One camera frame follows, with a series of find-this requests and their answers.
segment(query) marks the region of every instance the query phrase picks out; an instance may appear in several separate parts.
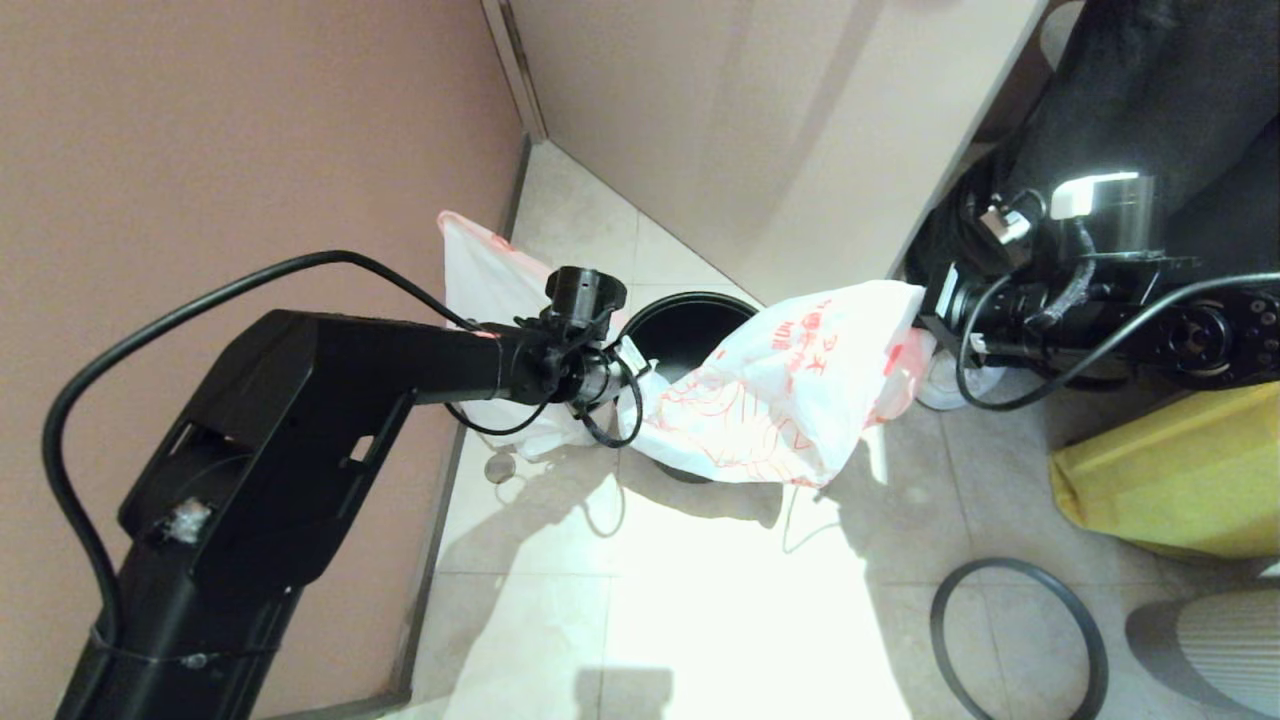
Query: plastic bag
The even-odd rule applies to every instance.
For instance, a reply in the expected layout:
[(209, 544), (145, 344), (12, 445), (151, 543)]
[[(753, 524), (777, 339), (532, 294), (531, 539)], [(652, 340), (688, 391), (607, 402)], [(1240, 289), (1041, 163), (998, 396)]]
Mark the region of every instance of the plastic bag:
[[(534, 318), (550, 301), (547, 278), (552, 269), (520, 252), (493, 231), (444, 211), (436, 218), (444, 234), (445, 304), (467, 319), (511, 324), (512, 319)], [(617, 336), (626, 316), (618, 311), (609, 324), (609, 338)], [(522, 423), (534, 407), (509, 400), (472, 400), (458, 406), (467, 419), (488, 428), (509, 428)], [(596, 418), (600, 424), (605, 420)], [(485, 437), (485, 442), (513, 445), (532, 459), (562, 445), (594, 445), (581, 420), (563, 405), (548, 405), (527, 428), (509, 436)]]
[[(632, 447), (709, 480), (827, 484), (864, 428), (909, 407), (934, 343), (910, 327), (923, 295), (872, 281), (762, 310), (678, 382), (641, 378)], [(618, 425), (634, 424), (623, 393)]]

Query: black trash can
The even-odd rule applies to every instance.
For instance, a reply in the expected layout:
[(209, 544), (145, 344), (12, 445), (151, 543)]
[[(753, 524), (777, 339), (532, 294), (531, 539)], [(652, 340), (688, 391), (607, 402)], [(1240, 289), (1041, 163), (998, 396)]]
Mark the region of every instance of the black trash can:
[[(622, 329), (658, 374), (676, 382), (695, 370), (722, 340), (755, 315), (750, 304), (718, 292), (681, 292), (646, 305)], [(707, 478), (657, 462), (672, 478), (705, 483)]]

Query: pink wall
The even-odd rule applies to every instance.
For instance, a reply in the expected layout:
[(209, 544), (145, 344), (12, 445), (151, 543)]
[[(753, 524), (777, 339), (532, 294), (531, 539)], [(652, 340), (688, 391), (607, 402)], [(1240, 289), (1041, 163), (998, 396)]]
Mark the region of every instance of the pink wall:
[[(360, 250), (440, 292), (435, 214), (498, 223), (520, 128), (480, 4), (461, 0), (0, 0), (0, 716), (46, 717), (99, 607), (38, 461), (59, 387), (166, 309), (305, 251)], [(136, 473), (219, 350), (275, 306), (436, 322), (320, 269), (113, 372), (67, 448), (116, 560)], [(387, 685), (452, 438), (443, 413), (411, 416), (260, 716)]]

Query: yellow object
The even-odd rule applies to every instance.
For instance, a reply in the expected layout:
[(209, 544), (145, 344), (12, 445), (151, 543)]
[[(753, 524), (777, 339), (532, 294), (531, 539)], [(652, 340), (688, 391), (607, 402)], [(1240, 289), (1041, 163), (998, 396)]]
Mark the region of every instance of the yellow object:
[(1280, 383), (1202, 392), (1050, 461), (1082, 528), (1174, 557), (1280, 555)]

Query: black rubber ring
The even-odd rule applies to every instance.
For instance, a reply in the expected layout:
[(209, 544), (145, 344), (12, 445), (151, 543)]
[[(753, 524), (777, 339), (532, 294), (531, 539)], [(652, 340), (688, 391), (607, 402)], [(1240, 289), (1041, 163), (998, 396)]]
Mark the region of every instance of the black rubber ring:
[(970, 715), (978, 717), (979, 720), (995, 720), (988, 715), (977, 702), (969, 696), (969, 692), (964, 689), (960, 684), (960, 678), (956, 676), (955, 666), (951, 665), (951, 656), (947, 653), (947, 639), (943, 620), (947, 612), (947, 601), (951, 600), (951, 593), (964, 580), (973, 573), (982, 570), (984, 568), (1004, 568), (1006, 570), (1014, 570), (1021, 573), (1028, 578), (1038, 582), (1039, 584), (1048, 588), (1062, 605), (1071, 612), (1071, 618), (1075, 619), (1075, 624), (1080, 626), (1080, 634), (1084, 635), (1084, 647), (1089, 653), (1089, 687), (1084, 692), (1084, 700), (1080, 706), (1075, 708), (1069, 720), (1093, 720), (1098, 716), (1102, 710), (1102, 701), (1107, 697), (1107, 680), (1110, 673), (1107, 670), (1107, 648), (1102, 644), (1102, 632), (1098, 630), (1098, 624), (1089, 615), (1089, 610), (1084, 607), (1080, 598), (1075, 596), (1062, 580), (1059, 580), (1053, 575), (1050, 575), (1041, 568), (1032, 565), (1030, 562), (1024, 562), (1021, 560), (1014, 560), (1011, 557), (988, 557), (986, 560), (974, 560), (973, 562), (966, 562), (960, 568), (956, 568), (947, 575), (947, 579), (942, 580), (938, 585), (937, 594), (933, 596), (933, 607), (929, 609), (929, 634), (933, 638), (933, 659), (938, 662), (938, 670), (942, 671), (942, 679), (946, 680), (947, 687), (955, 693), (956, 700), (960, 705), (969, 711)]

